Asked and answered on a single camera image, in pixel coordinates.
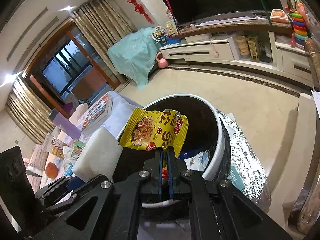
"silver foil mat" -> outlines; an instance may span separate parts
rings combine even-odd
[[[231,161],[245,186],[245,194],[260,209],[267,210],[271,205],[271,194],[267,184],[267,176],[261,162],[254,154],[241,128],[226,114],[217,111],[225,125],[236,133],[230,140]]]

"yellow snack wrapper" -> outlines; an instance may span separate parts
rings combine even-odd
[[[186,139],[188,125],[188,118],[174,110],[161,112],[136,108],[119,144],[146,151],[173,146],[177,158]]]

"white sponge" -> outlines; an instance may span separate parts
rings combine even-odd
[[[90,137],[82,150],[72,172],[84,182],[99,174],[112,179],[123,147],[104,127],[100,127]]]

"metal screw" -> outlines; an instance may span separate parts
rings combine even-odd
[[[149,175],[149,171],[140,171],[139,172],[139,176],[140,177],[146,177],[146,176],[148,176]]]
[[[105,181],[101,182],[100,186],[102,188],[109,188],[111,186],[111,182],[108,180],[105,180]]]
[[[220,181],[220,185],[221,187],[229,187],[230,186],[230,182],[228,180],[222,180]]]
[[[186,176],[186,177],[189,177],[189,176],[192,175],[192,171],[191,170],[184,170],[184,171],[182,171],[182,175]]]

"beige curtain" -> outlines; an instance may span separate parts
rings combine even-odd
[[[20,77],[13,84],[6,109],[18,127],[35,143],[43,143],[47,133],[55,127],[48,118],[51,109]]]
[[[71,17],[114,75],[124,82],[107,55],[108,49],[133,32],[130,23],[106,0],[91,0],[80,6]]]

